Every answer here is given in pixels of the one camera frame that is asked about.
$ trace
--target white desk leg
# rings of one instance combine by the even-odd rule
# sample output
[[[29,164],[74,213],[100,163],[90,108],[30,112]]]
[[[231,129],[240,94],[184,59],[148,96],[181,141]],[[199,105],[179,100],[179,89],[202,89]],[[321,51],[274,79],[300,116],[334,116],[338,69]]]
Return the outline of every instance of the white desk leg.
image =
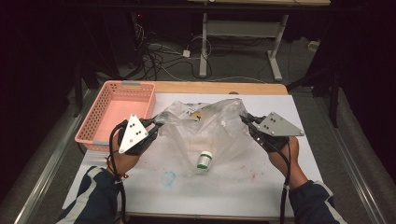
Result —
[[[283,35],[283,32],[285,31],[286,22],[288,21],[288,17],[289,17],[289,15],[284,15],[282,17],[282,22],[280,23],[279,28],[277,29],[274,49],[268,50],[268,52],[267,52],[268,60],[270,61],[270,65],[273,70],[274,78],[276,81],[282,80],[282,75],[280,75],[279,66],[277,65],[277,62],[276,62],[276,53],[277,53],[277,49],[279,48],[280,41],[282,40],[282,35]]]
[[[207,13],[204,13],[204,19],[202,22],[202,51],[201,51],[201,62],[199,65],[199,76],[206,77],[206,60],[207,60],[207,49],[206,49],[206,38],[207,38]]]

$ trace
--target white paper sheet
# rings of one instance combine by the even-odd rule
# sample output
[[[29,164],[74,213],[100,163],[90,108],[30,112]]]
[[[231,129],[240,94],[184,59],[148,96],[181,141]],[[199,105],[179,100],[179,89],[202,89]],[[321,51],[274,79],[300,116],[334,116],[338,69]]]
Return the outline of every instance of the white paper sheet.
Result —
[[[240,98],[254,116],[267,116],[275,111],[304,129],[291,96],[156,93],[156,98],[153,115],[174,101],[213,104]],[[299,163],[303,171],[309,179],[322,181],[306,137],[298,139]],[[63,208],[76,198],[81,178],[89,167],[106,166],[106,155],[105,152],[87,151]],[[244,153],[231,161],[216,164],[206,175],[185,175],[180,160],[172,142],[159,136],[124,181],[126,211],[187,216],[279,217],[284,177],[253,140]],[[293,216],[289,201],[286,216]]]

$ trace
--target person's left hand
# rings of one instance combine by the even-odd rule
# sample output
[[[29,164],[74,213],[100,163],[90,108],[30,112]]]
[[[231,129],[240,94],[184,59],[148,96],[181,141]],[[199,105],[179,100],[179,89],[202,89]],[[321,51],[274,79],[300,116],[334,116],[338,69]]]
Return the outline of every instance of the person's left hand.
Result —
[[[129,170],[134,168],[134,166],[137,164],[139,161],[140,156],[132,156],[132,155],[127,155],[127,154],[120,154],[118,150],[120,149],[119,144],[117,143],[119,139],[119,134],[116,133],[113,137],[113,156],[114,156],[114,161],[117,166],[117,172],[120,175],[125,175]],[[107,166],[107,170],[110,171],[111,174],[112,172],[112,164],[111,161],[109,161],[108,164],[110,167]]]

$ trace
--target human hand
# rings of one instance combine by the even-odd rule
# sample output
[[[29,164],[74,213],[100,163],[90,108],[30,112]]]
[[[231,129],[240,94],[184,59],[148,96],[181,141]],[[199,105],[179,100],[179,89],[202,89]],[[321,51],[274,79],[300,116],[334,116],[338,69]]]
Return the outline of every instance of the human hand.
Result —
[[[290,188],[295,189],[308,181],[298,164],[298,155],[300,151],[298,139],[294,136],[289,137],[289,145],[285,145],[280,151],[290,160]],[[268,157],[275,168],[286,176],[288,166],[283,158],[277,152],[268,153]]]
[[[139,161],[140,156],[132,156],[132,155],[127,155],[127,154],[120,154],[119,149],[120,146],[118,144],[118,139],[119,139],[119,133],[116,133],[113,137],[113,157],[114,157],[114,162],[116,163],[117,167],[117,172],[120,175],[125,175],[129,170],[134,168],[134,166],[137,164]],[[113,166],[111,161],[109,161],[107,170],[110,171],[111,174],[113,174]]]

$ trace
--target blue stain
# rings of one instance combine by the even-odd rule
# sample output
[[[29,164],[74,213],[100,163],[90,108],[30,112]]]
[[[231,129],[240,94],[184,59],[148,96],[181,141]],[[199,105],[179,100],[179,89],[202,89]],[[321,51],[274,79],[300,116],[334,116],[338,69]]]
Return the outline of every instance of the blue stain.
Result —
[[[161,176],[161,182],[166,187],[171,187],[175,179],[176,179],[176,174],[172,171],[167,171],[163,173],[163,176]]]

